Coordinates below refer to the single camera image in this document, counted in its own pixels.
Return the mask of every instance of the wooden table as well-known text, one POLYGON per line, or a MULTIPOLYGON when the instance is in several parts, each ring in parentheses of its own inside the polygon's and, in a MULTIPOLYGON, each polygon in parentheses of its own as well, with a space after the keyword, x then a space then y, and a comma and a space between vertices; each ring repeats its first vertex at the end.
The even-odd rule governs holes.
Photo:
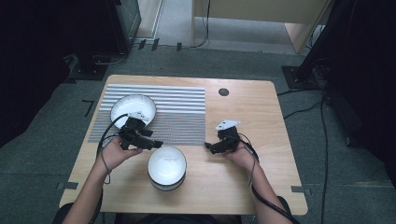
MULTIPOLYGON (((110 83, 203 87, 205 89, 205 140, 216 143, 215 127, 223 119, 240 120, 237 126, 246 135, 261 159, 261 166, 277 195, 284 197, 294 215, 304 215, 304 194, 292 192, 301 181, 290 147, 288 133, 270 81, 231 80, 186 77, 110 76, 110 83), (229 91, 221 96, 219 89, 229 91)), ((95 109, 91 125, 82 143, 69 182, 77 189, 65 189, 60 206, 78 196, 95 160, 97 143, 89 142, 105 90, 95 109)), ((111 174, 111 184, 104 185, 103 212, 181 213, 181 214, 254 214, 253 198, 246 173, 220 155, 212 155, 204 145, 175 146, 185 155, 187 174, 184 183, 172 191, 155 189, 148 177, 147 163, 155 150, 145 150, 132 157, 111 174)))

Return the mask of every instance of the bowl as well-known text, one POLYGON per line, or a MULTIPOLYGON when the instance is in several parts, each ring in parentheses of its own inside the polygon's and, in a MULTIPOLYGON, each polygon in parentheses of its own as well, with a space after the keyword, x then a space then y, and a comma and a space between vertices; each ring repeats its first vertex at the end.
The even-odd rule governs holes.
MULTIPOLYGON (((155 106, 154 101, 147 95, 128 95, 119 99, 111 108, 111 121, 114 121, 123 114, 130 114, 134 112, 142 112, 142 114, 147 118, 147 120, 142 119, 142 121, 145 122, 147 126, 154 119, 155 113, 157 112, 157 107, 155 106)), ((120 129, 125 124, 127 119, 128 117, 123 117, 119 119, 114 125, 120 129)))
POLYGON ((186 158, 176 147, 160 147, 148 159, 151 184, 160 190, 179 187, 186 176, 186 168, 186 158))

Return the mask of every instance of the person's right hand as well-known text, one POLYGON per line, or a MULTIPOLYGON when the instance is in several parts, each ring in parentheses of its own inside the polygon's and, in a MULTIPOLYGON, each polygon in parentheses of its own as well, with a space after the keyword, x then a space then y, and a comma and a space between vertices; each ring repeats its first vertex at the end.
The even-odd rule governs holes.
POLYGON ((96 158, 95 166, 104 166, 102 155, 106 161, 108 171, 111 172, 113 169, 121 165, 124 161, 128 160, 132 156, 136 156, 142 153, 142 148, 135 148, 129 150, 123 150, 120 146, 122 139, 117 136, 114 137, 107 146, 102 149, 99 156, 96 158))
POLYGON ((245 170, 250 171, 254 165, 253 156, 247 151, 242 142, 238 143, 235 152, 227 151, 221 154, 224 158, 233 161, 238 166, 243 167, 245 170))

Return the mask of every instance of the striped panel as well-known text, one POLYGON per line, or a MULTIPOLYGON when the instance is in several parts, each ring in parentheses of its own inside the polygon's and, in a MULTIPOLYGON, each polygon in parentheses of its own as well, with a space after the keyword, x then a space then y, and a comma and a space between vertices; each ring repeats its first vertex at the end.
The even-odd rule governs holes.
MULTIPOLYGON (((152 139, 171 146, 201 146, 205 141, 205 88, 108 84, 89 142, 99 142, 111 123, 111 107, 122 97, 143 94, 156 107, 154 120, 146 127, 154 131, 152 139)), ((112 127, 107 135, 117 133, 112 127)))

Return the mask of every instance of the gray carpet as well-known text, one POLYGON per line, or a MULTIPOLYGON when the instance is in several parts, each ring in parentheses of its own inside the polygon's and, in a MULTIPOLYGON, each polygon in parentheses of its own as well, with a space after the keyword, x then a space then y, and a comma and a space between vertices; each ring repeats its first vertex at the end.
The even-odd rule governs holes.
MULTIPOLYGON (((288 87, 281 65, 299 65, 303 60, 304 56, 213 49, 151 51, 146 46, 109 66, 106 76, 270 80, 282 92, 288 87)), ((0 223, 51 223, 63 193, 56 187, 67 181, 91 122, 93 109, 85 117, 89 103, 82 100, 94 100, 96 106, 105 81, 61 84, 29 129, 0 149, 0 223)), ((284 115, 320 99, 320 91, 279 96, 284 115)), ((395 223, 396 191, 383 163, 364 148, 346 147, 343 127, 329 105, 324 106, 324 118, 329 135, 325 223, 395 223)), ((286 125, 309 209, 296 218, 301 223, 319 223, 325 156, 320 107, 289 117, 286 125)), ((106 217, 110 223, 114 215, 106 217)), ((243 219, 251 223, 252 217, 243 219)))

